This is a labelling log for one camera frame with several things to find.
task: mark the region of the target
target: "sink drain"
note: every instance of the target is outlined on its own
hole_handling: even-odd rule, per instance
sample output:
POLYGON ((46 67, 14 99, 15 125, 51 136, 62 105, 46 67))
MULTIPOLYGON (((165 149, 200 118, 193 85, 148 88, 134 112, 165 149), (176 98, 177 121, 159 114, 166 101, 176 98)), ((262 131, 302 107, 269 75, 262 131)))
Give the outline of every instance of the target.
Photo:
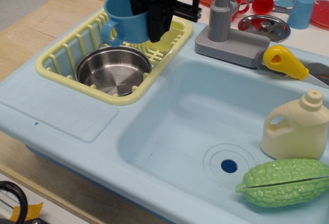
POLYGON ((256 164, 250 152, 235 144, 216 145, 204 156, 204 169, 209 178, 230 188, 240 183, 244 174, 256 164))
POLYGON ((224 160, 221 164, 222 169, 229 174, 234 173, 237 170, 237 164, 232 160, 224 160))

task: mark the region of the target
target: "bitter gourd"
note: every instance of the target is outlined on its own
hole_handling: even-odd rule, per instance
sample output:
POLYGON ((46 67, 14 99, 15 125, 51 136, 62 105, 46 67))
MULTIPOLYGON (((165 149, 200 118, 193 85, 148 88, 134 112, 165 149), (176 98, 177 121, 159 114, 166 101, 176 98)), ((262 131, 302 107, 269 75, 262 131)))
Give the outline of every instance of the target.
POLYGON ((262 207, 306 202, 329 190, 329 166, 312 159, 266 162, 249 170, 236 192, 262 207))

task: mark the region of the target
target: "faucet base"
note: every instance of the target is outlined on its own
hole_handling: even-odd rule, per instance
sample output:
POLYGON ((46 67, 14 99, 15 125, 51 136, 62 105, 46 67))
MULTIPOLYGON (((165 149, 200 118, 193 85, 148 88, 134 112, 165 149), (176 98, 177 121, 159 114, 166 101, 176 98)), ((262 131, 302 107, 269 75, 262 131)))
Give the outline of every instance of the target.
POLYGON ((214 42, 208 38, 208 30, 206 26, 195 39, 195 52, 248 68, 257 68, 257 61, 270 44, 265 36, 231 28, 228 40, 214 42))

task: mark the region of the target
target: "blue container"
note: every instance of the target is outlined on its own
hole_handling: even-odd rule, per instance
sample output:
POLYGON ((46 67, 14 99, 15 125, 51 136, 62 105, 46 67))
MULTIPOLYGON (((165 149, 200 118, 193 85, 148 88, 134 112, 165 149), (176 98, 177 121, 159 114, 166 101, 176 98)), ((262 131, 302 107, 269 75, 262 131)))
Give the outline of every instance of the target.
POLYGON ((309 26, 315 0, 296 0, 287 20, 294 29, 306 29, 309 26))

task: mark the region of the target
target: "jug handle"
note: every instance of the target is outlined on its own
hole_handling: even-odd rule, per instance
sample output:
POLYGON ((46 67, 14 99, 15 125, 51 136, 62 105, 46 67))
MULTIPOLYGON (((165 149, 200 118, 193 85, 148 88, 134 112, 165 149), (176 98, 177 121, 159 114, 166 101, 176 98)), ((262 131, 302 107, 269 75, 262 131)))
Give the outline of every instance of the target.
POLYGON ((291 127, 292 127, 292 123, 291 123, 290 119, 281 113, 275 113, 275 114, 270 113, 266 117, 265 122, 264 122, 264 129, 268 128, 272 132, 274 132, 278 129, 291 128, 291 127), (284 119, 282 119, 281 121, 279 121, 276 124, 272 124, 272 121, 278 117, 284 117, 284 119))

